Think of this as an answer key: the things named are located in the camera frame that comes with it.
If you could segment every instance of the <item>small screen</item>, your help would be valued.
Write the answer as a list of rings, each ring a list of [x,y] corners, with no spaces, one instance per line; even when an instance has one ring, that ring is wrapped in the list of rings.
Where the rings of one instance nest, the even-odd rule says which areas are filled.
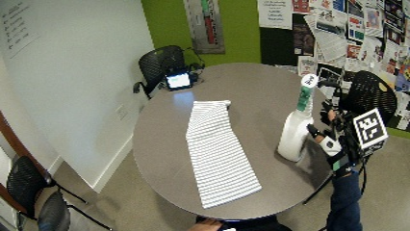
[[[166,81],[170,89],[176,89],[190,85],[188,73],[166,76]]]

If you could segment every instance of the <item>bulletin board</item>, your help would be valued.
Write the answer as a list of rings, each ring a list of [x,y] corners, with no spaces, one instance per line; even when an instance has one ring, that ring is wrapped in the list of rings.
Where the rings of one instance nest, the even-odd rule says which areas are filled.
[[[399,95],[397,98],[401,98],[398,100],[401,103],[397,105],[399,110],[387,126],[403,132],[405,135],[401,136],[409,138],[409,2],[258,0],[257,3],[261,62],[296,66],[298,75],[304,75],[300,71],[305,66],[300,58],[308,57],[305,59],[316,63],[312,73],[320,74],[320,70],[325,67],[343,74],[342,85],[346,83],[346,90],[358,71],[373,72],[391,86],[395,95]],[[298,47],[304,27],[314,35],[314,52]],[[321,49],[325,47],[322,54],[321,49],[318,53],[318,44]],[[332,58],[333,52],[338,52],[338,56],[334,55],[333,59],[328,59]]]

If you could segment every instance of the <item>green wall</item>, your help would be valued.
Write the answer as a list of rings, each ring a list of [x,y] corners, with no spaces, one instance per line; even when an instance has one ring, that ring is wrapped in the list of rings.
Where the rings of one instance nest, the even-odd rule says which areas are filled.
[[[407,133],[407,132],[405,132],[402,130],[387,128],[387,133],[389,133],[389,135],[410,139],[410,133]]]
[[[142,0],[153,46],[192,47],[184,0]],[[202,54],[206,66],[226,63],[260,63],[257,0],[221,0],[225,54]],[[188,53],[188,63],[194,61]]]

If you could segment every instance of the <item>spray bottle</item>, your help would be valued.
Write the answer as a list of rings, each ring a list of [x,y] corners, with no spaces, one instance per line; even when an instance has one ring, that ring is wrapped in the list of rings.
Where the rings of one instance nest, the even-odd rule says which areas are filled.
[[[314,89],[318,84],[318,76],[308,74],[301,81],[301,90],[294,112],[286,118],[282,137],[278,145],[278,153],[290,161],[301,159],[301,148],[308,137],[308,124],[313,124],[312,108]]]

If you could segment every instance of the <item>wooden door frame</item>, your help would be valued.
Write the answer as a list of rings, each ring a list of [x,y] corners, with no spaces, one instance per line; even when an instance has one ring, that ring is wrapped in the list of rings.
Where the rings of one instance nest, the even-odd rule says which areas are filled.
[[[0,110],[0,132],[8,141],[12,149],[15,150],[16,154],[19,156],[27,156],[32,162],[35,163],[36,168],[40,170],[40,172],[47,172],[44,167],[40,165],[35,157],[32,156],[31,152],[25,148],[23,142],[17,138],[17,135],[11,127],[11,124],[8,120],[5,119],[1,110]],[[13,200],[12,196],[9,195],[9,192],[5,188],[5,186],[0,183],[0,196],[3,199],[11,204],[11,206],[20,212],[27,213],[25,208]]]

